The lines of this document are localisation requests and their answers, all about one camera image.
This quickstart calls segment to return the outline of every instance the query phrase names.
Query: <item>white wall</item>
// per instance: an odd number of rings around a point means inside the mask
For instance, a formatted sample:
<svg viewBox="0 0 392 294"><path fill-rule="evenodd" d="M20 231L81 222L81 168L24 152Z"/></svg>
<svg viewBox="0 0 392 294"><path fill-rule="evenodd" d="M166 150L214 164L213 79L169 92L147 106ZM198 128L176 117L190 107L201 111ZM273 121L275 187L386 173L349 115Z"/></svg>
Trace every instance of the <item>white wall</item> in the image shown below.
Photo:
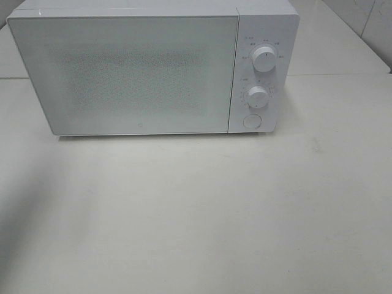
<svg viewBox="0 0 392 294"><path fill-rule="evenodd" d="M0 28L6 23L6 18L10 15L16 6L24 0L0 0Z"/></svg>
<svg viewBox="0 0 392 294"><path fill-rule="evenodd" d="M392 67L392 0L324 0Z"/></svg>
<svg viewBox="0 0 392 294"><path fill-rule="evenodd" d="M392 66L392 0L375 0L362 39Z"/></svg>
<svg viewBox="0 0 392 294"><path fill-rule="evenodd" d="M324 0L359 36L362 35L374 0Z"/></svg>

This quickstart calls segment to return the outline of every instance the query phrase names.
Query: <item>white knob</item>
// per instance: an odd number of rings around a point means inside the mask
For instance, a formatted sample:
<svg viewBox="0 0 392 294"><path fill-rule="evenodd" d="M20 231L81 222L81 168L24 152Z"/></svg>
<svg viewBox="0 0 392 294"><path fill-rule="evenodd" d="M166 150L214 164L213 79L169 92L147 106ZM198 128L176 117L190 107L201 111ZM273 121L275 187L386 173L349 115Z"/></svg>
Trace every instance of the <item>white knob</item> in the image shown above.
<svg viewBox="0 0 392 294"><path fill-rule="evenodd" d="M253 87L247 94L247 103L252 108L262 108L267 105L270 96L263 87Z"/></svg>
<svg viewBox="0 0 392 294"><path fill-rule="evenodd" d="M264 45L253 52L253 66L258 72L269 72L276 65L276 50Z"/></svg>

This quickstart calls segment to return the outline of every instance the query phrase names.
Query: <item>perforated mesh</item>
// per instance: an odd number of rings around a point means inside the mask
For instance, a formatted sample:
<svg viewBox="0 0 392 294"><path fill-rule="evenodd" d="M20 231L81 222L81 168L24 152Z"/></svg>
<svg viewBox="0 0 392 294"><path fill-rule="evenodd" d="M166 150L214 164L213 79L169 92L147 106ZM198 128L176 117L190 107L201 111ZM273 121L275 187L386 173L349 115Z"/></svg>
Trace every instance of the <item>perforated mesh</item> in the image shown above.
<svg viewBox="0 0 392 294"><path fill-rule="evenodd" d="M235 17L12 20L56 134L224 132Z"/></svg>

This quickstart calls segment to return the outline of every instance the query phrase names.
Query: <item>white table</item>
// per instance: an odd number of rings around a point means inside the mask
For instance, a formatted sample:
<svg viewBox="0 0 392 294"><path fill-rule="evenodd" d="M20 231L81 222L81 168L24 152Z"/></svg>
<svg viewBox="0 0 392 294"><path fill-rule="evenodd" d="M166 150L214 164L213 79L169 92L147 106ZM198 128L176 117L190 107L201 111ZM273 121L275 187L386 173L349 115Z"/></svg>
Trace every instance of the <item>white table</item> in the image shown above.
<svg viewBox="0 0 392 294"><path fill-rule="evenodd" d="M288 77L271 135L59 139L0 92L1 293L390 293L391 75Z"/></svg>
<svg viewBox="0 0 392 294"><path fill-rule="evenodd" d="M322 1L291 0L301 16L289 75L386 74L389 67ZM27 78L6 26L0 30L0 78Z"/></svg>

